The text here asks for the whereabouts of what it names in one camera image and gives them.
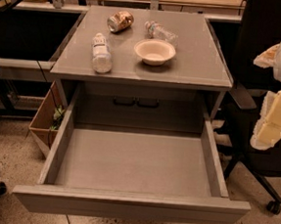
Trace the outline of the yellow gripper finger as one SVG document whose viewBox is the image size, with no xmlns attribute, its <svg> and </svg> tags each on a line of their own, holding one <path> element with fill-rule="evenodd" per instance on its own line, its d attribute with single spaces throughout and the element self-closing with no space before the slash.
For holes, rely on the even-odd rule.
<svg viewBox="0 0 281 224">
<path fill-rule="evenodd" d="M 272 47 L 268 48 L 264 52 L 260 53 L 257 57 L 255 57 L 253 63 L 257 67 L 272 67 L 275 62 L 275 55 L 278 48 L 278 44 L 273 45 Z"/>
<path fill-rule="evenodd" d="M 250 143 L 254 149 L 265 151 L 281 140 L 281 90 L 265 95 L 259 114 Z"/>
</svg>

